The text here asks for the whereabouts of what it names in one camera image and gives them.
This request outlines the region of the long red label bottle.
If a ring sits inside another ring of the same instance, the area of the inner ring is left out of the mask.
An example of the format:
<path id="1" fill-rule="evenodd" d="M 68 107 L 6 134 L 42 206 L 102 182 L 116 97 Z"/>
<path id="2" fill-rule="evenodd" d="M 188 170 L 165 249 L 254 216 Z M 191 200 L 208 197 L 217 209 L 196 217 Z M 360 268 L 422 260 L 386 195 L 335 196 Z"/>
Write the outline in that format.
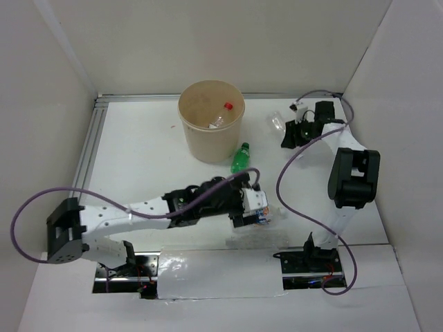
<path id="1" fill-rule="evenodd" d="M 220 111 L 218 111 L 217 115 L 210 121 L 208 128 L 216 129 L 223 127 L 225 125 L 225 122 L 229 118 L 232 109 L 233 105 L 230 102 L 226 102 L 223 108 Z"/>

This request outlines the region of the clear bottle blue label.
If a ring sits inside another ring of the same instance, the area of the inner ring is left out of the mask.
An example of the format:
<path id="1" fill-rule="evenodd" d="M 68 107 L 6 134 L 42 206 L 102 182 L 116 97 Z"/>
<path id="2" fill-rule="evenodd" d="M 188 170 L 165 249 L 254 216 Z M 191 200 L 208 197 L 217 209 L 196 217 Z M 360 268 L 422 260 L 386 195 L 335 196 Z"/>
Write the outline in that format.
<path id="1" fill-rule="evenodd" d="M 287 210 L 282 206 L 268 205 L 243 216 L 244 227 L 272 228 L 287 218 Z"/>

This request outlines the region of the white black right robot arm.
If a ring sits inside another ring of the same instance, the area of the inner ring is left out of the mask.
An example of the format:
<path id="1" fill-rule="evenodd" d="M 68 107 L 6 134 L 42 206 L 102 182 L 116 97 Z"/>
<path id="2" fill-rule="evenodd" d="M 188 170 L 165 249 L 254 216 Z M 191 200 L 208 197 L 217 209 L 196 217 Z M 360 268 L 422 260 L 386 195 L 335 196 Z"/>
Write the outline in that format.
<path id="1" fill-rule="evenodd" d="M 334 154 L 327 183 L 332 209 L 321 228 L 310 234 L 304 244 L 303 266 L 317 271 L 332 259 L 342 235 L 356 212 L 374 200 L 379 178 L 380 153 L 369 150 L 352 135 L 345 121 L 335 116 L 332 101 L 315 103 L 314 119 L 306 119 L 308 107 L 302 102 L 290 106 L 295 119 L 285 123 L 282 148 L 300 149 L 322 140 Z"/>

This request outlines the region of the clear bottle white cap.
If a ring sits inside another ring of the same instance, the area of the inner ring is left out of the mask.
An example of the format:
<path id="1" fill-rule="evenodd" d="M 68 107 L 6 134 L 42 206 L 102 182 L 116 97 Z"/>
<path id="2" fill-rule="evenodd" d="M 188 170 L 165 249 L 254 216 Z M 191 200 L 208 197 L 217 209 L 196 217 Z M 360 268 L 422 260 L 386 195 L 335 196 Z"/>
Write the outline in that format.
<path id="1" fill-rule="evenodd" d="M 266 123 L 271 128 L 272 132 L 284 135 L 286 132 L 285 121 L 279 111 L 274 111 L 266 117 Z"/>

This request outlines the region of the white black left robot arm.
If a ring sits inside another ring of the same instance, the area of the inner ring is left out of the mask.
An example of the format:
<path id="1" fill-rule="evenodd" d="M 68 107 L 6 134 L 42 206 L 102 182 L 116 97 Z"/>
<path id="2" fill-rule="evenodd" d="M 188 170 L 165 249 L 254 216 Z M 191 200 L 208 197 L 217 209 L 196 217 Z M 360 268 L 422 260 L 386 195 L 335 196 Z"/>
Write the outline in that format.
<path id="1" fill-rule="evenodd" d="M 128 276 L 140 261 L 129 241 L 114 241 L 111 235 L 190 227 L 220 215 L 227 216 L 235 228 L 253 224 L 268 200 L 259 184 L 249 180 L 248 174 L 229 181 L 218 176 L 123 208 L 65 199 L 46 220 L 47 261 L 66 264 L 83 258 L 98 263 L 113 277 Z"/>

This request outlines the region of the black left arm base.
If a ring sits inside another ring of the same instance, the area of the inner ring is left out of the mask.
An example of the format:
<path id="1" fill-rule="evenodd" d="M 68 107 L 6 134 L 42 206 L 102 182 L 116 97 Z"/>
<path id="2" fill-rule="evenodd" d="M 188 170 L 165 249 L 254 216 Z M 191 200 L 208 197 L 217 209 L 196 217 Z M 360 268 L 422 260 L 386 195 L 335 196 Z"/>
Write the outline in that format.
<path id="1" fill-rule="evenodd" d="M 135 252 L 129 263 L 108 268 L 97 263 L 92 293 L 133 293 L 157 299 L 160 252 Z"/>

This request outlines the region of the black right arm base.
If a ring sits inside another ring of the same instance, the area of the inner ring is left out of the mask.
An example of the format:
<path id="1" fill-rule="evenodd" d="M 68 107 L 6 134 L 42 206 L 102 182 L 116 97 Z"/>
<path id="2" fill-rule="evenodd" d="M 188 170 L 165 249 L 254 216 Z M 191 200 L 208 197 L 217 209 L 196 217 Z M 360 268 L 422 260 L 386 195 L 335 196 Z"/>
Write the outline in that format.
<path id="1" fill-rule="evenodd" d="M 280 261 L 282 283 L 285 290 L 342 288 L 347 283 L 337 249 L 323 250 L 314 245 L 309 235 L 302 249 L 273 254 Z"/>

